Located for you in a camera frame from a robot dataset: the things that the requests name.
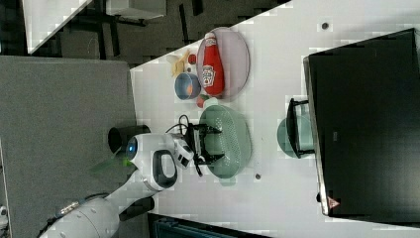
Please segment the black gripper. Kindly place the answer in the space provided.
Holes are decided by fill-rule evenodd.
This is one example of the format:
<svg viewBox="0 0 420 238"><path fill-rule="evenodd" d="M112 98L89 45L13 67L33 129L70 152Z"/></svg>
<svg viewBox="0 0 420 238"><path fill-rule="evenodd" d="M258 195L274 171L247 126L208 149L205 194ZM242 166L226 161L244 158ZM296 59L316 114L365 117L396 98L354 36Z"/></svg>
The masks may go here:
<svg viewBox="0 0 420 238"><path fill-rule="evenodd" d="M211 165L224 157L224 154L204 157L204 138L206 134L220 133L222 133L221 130L209 125L206 126L206 129L201 124L193 125L192 123L189 123L187 125L184 140L194 153L193 160L195 165Z"/></svg>

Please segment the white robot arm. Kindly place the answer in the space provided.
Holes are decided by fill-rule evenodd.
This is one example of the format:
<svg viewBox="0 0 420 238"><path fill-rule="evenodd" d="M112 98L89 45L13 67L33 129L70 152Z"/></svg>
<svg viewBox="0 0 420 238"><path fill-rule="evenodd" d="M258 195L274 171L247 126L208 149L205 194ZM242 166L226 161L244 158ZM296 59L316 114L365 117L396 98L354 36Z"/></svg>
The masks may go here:
<svg viewBox="0 0 420 238"><path fill-rule="evenodd" d="M133 136L126 158L135 166L127 181L109 194L91 195L61 209L37 238L112 238L121 216L135 202L175 185L177 170L190 163L210 165L223 156L205 149L207 135L222 131L206 124L188 124L187 132L145 133Z"/></svg>

